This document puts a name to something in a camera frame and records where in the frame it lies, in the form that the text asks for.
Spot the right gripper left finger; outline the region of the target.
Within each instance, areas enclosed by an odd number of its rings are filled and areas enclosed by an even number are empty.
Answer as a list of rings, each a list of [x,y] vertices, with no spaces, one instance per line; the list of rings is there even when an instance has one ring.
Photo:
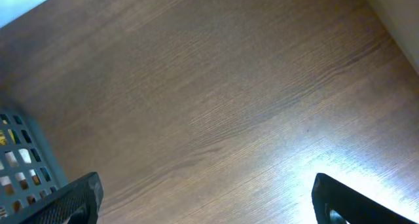
[[[102,200],[99,174],[90,172],[1,222],[96,224]]]

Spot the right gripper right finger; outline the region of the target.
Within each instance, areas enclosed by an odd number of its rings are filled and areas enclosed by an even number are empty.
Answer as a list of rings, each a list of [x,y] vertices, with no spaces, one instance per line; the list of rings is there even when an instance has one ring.
[[[324,173],[316,174],[311,196],[318,223],[414,223]]]

